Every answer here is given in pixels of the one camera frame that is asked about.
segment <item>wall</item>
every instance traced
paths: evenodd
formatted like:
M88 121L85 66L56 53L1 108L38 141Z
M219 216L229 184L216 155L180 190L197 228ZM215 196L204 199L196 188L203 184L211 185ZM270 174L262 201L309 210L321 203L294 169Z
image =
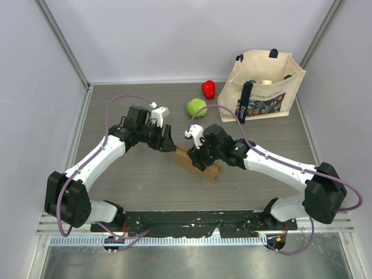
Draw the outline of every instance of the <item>wall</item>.
M342 178L358 187L363 206L352 221L364 250L372 250L372 18L371 1L345 1L310 60L299 90L321 160L333 164ZM349 191L345 205L353 205ZM367 265L372 254L365 253Z
M1 278L26 278L48 175L63 170L84 88L34 1L1 1Z
M226 79L249 49L300 62L332 0L46 0L93 83Z

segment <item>brown box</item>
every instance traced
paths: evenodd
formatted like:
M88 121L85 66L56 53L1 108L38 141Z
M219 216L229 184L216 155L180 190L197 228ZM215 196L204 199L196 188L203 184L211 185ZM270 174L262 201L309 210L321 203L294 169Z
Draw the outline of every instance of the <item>brown box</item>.
M216 163L207 167L205 171L200 171L197 167L194 167L192 165L192 161L187 155L187 151L178 146L176 152L174 153L173 159L174 162L180 167L196 173L212 182L216 182L218 180L218 177L220 176L220 173L222 171L222 167Z

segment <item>beige canvas bag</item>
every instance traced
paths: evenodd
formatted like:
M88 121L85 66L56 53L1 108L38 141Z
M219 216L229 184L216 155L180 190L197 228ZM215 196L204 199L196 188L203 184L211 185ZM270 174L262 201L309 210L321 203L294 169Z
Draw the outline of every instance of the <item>beige canvas bag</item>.
M235 112L241 123L288 116L305 73L290 53L247 51L237 56L217 102ZM228 111L219 110L222 122L235 121Z

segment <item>green fruit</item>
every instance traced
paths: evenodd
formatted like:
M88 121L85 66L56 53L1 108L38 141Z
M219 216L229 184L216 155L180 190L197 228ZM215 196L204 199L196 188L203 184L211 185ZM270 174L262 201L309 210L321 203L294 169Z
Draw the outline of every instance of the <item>green fruit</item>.
M187 113L188 115L190 115L190 117L192 117L199 109L204 108L206 105L207 104L201 99L198 98L192 99L187 103ZM201 112L198 113L197 116L195 116L195 118L204 116L205 114L207 114L207 110L208 109L202 110Z

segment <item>floral print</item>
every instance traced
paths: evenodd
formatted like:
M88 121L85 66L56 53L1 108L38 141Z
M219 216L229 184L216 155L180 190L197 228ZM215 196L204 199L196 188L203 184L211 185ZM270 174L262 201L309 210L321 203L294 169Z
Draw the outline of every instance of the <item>floral print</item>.
M256 116L256 115L265 115L268 113L273 113L273 112L279 112L281 103L283 102L284 95L280 94L276 96L273 99L270 99L268 101L260 101L260 100L249 100L249 104L247 107L246 111L246 116ZM240 107L240 99L238 100L237 103L237 108L235 110L235 115L239 115L239 107Z

